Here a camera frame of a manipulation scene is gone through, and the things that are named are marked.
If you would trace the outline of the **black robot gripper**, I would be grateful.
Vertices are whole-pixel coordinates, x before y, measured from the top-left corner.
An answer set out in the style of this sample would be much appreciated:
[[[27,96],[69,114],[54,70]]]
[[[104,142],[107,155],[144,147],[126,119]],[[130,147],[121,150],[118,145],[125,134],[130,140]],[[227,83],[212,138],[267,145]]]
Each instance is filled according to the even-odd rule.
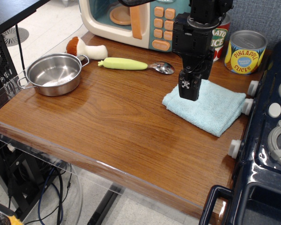
[[[178,14],[174,19],[172,51],[183,63],[178,78],[181,98],[198,100],[201,78],[209,78],[215,52],[211,46],[214,28],[215,23],[199,23],[189,13]]]

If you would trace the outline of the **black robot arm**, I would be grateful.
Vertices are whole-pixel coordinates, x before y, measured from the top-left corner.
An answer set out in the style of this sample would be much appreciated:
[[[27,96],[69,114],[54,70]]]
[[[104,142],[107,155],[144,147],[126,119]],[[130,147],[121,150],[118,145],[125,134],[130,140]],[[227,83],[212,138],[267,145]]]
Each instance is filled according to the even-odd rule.
[[[182,59],[178,89],[181,98],[196,101],[201,81],[209,78],[214,47],[213,30],[221,25],[233,8],[231,0],[192,0],[191,11],[178,14],[174,20],[172,52]]]

